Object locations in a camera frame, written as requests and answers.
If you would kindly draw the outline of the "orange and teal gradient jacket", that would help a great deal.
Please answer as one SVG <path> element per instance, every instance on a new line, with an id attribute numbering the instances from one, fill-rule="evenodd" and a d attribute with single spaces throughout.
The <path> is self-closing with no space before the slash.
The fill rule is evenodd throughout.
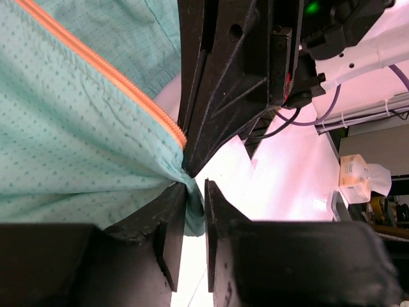
<path id="1" fill-rule="evenodd" d="M 197 184 L 170 99 L 176 1 L 1 2 L 1 221 L 117 223 L 180 182 L 201 236 Z"/>

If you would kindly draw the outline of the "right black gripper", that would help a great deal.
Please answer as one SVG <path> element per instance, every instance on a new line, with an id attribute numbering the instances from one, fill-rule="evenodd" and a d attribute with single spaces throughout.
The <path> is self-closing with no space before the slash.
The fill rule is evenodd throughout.
<path id="1" fill-rule="evenodd" d="M 394 1 L 227 1 L 197 95 L 183 167 L 196 176 L 272 106 L 326 93 L 319 61 L 356 46 Z"/>

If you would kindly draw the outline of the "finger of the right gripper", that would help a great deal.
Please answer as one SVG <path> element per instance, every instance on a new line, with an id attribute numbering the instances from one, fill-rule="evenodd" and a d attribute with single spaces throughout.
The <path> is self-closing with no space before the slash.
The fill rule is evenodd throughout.
<path id="1" fill-rule="evenodd" d="M 178 1 L 181 43 L 181 101 L 178 125 L 187 132 L 199 93 L 208 55 L 223 13 L 219 6 L 227 1 Z"/>

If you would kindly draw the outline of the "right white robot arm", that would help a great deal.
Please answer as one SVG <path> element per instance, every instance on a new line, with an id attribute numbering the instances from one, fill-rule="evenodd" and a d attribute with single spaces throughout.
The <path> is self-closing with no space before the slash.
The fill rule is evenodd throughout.
<path id="1" fill-rule="evenodd" d="M 408 59 L 408 4 L 179 1 L 183 168 L 197 175 L 275 107 Z"/>

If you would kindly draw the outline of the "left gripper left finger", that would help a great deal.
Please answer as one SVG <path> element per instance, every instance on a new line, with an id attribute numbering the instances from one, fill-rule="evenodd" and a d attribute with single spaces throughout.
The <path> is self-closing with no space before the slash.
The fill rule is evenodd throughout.
<path id="1" fill-rule="evenodd" d="M 173 184 L 126 219 L 2 224 L 2 306 L 169 306 L 178 287 L 187 191 Z"/>

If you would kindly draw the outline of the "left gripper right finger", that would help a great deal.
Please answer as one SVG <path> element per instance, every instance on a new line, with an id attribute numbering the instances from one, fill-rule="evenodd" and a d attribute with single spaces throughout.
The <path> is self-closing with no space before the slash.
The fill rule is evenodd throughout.
<path id="1" fill-rule="evenodd" d="M 204 187 L 208 290 L 215 306 L 392 306 L 403 291 L 362 222 L 252 221 Z"/>

